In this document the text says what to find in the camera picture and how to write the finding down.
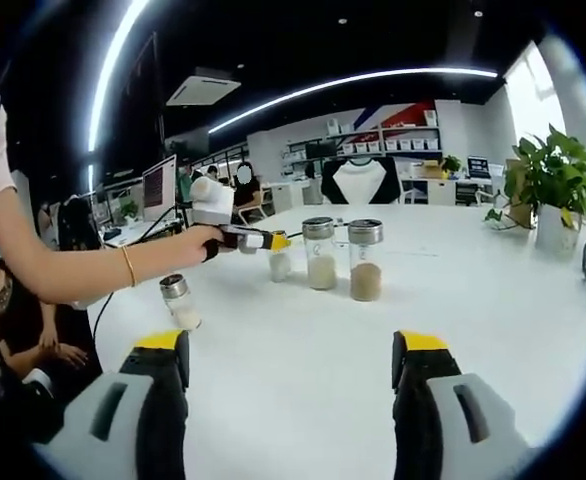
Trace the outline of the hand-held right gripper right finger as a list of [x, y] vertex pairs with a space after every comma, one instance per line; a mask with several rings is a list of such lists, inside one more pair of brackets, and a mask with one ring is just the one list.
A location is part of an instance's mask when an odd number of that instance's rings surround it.
[[514, 479], [531, 462], [514, 410], [444, 341], [396, 331], [391, 369], [396, 479]]

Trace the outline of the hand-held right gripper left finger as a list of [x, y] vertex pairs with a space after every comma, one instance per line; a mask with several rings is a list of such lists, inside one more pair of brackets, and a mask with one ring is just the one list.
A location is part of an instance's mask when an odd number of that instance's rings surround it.
[[61, 429], [35, 446], [56, 479], [184, 479], [189, 333], [139, 340], [117, 372], [70, 402]]

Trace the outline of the person's left hand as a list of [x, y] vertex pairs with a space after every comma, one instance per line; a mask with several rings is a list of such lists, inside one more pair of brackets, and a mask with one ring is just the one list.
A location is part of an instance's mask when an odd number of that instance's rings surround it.
[[181, 234], [182, 265], [190, 267], [213, 259], [223, 246], [223, 232], [217, 227], [196, 225]]

